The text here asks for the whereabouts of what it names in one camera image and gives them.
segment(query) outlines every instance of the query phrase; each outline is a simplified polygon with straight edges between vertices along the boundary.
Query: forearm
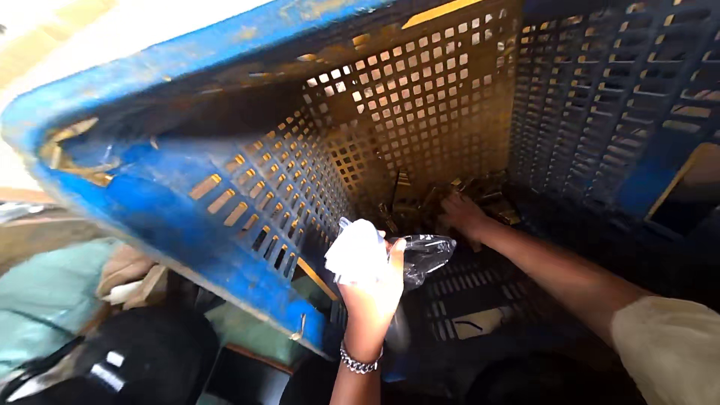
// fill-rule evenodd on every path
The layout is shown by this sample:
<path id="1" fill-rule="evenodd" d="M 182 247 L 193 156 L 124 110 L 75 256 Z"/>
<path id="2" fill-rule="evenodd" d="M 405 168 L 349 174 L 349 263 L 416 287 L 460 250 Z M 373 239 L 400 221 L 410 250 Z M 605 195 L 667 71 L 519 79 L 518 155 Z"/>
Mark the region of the forearm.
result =
<path id="1" fill-rule="evenodd" d="M 345 332 L 345 348 L 348 354 L 362 363 L 372 363 L 380 355 L 388 325 L 374 330 L 362 330 L 362 323 L 348 320 Z M 338 376 L 333 387 L 330 405 L 379 405 L 380 370 L 367 374 L 358 374 L 340 364 Z"/>
<path id="2" fill-rule="evenodd" d="M 474 239 L 510 259 L 610 346 L 615 312 L 651 295 L 576 254 L 489 218 Z"/>

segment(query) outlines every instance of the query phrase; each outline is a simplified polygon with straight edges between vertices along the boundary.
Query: blue plastic crate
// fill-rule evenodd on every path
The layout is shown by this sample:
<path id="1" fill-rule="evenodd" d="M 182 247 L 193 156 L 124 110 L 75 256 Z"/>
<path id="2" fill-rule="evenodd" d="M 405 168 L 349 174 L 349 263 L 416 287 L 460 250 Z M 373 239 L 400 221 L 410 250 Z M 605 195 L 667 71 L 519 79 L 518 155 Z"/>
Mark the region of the blue plastic crate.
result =
<path id="1" fill-rule="evenodd" d="M 327 277 L 338 219 L 377 217 L 398 169 L 506 165 L 519 2 L 423 14 L 443 3 L 273 1 L 23 94 L 3 135 L 58 200 L 323 354 L 298 260 Z"/>

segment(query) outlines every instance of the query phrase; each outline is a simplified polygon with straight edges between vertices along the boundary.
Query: clear plastic bag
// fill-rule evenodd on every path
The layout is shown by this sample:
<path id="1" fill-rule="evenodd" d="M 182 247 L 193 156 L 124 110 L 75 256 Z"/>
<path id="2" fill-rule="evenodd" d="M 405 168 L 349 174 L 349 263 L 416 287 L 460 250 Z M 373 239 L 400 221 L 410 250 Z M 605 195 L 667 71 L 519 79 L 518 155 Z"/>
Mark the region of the clear plastic bag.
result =
<path id="1" fill-rule="evenodd" d="M 377 232 L 377 229 L 375 229 L 371 223 L 367 221 L 365 221 L 365 223 L 365 227 L 369 227 L 369 229 L 366 229 L 364 233 L 368 233 L 370 236 L 363 236 L 362 238 L 352 242 L 352 246 L 355 247 L 355 244 L 359 243 L 360 240 L 365 241 L 367 239 L 367 243 L 363 244 L 361 248 L 358 248 L 362 251 L 364 259 L 360 261 L 362 262 L 360 264 L 362 266 L 361 269 L 351 269 L 352 264 L 356 264 L 358 262 L 349 258 L 351 252 L 343 252 L 340 254 L 339 258 L 337 257 L 337 254 L 330 255 L 330 251 L 328 251 L 325 255 L 325 267 L 336 274 L 336 282 L 342 282 L 341 278 L 348 276 L 351 279 L 355 277 L 354 281 L 358 281 L 357 278 L 359 277 L 359 274 L 368 276 L 368 272 L 371 272 L 371 269 L 376 267 L 380 268 L 380 266 L 376 266 L 373 263 L 385 262 L 389 257 L 386 257 L 383 253 L 385 251 L 384 241 Z M 347 218 L 340 218 L 341 230 L 344 230 L 351 224 L 353 224 L 353 222 Z M 440 267 L 443 267 L 450 260 L 450 257 L 455 251 L 455 246 L 457 245 L 457 242 L 455 242 L 454 239 L 447 236 L 409 235 L 403 236 L 402 238 L 408 243 L 405 247 L 405 265 L 403 267 L 405 291 L 420 287 L 423 282 L 425 282 L 425 278 L 428 274 Z M 399 238 L 393 238 L 388 241 L 390 243 L 395 243 L 398 239 Z M 338 237 L 336 244 L 338 244 L 338 246 L 333 245 L 333 247 L 338 248 L 340 245 L 346 244 L 346 242 L 340 241 L 340 237 Z M 345 274 L 338 274 L 340 270 L 342 270 Z"/>
<path id="2" fill-rule="evenodd" d="M 447 236 L 409 235 L 402 238 L 408 243 L 403 268 L 405 291 L 420 287 L 428 274 L 443 267 L 457 245 L 454 239 Z"/>

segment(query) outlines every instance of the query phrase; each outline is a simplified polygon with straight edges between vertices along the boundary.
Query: fingers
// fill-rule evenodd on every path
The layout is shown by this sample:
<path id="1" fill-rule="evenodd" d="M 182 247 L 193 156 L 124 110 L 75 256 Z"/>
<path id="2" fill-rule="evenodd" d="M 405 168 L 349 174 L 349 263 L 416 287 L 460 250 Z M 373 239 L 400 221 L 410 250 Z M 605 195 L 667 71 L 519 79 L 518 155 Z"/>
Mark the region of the fingers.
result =
<path id="1" fill-rule="evenodd" d="M 405 247 L 407 241 L 400 238 L 390 249 L 390 266 L 392 269 L 402 272 L 402 265 L 405 262 Z"/>
<path id="2" fill-rule="evenodd" d="M 461 198 L 461 194 L 458 192 L 452 192 L 444 200 L 440 202 L 442 208 L 447 212 L 451 213 L 454 210 L 458 210 L 465 200 Z"/>

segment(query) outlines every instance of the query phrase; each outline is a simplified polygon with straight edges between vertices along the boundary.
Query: white tissue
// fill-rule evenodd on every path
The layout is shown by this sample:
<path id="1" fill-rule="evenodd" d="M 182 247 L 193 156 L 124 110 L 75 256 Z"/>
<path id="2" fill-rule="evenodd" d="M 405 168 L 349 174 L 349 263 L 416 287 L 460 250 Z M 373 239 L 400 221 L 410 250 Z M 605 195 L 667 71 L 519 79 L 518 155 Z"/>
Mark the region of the white tissue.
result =
<path id="1" fill-rule="evenodd" d="M 325 253 L 325 268 L 335 273 L 335 282 L 363 285 L 378 282 L 387 274 L 385 241 L 375 226 L 364 219 L 351 223 L 340 219 L 343 230 Z"/>

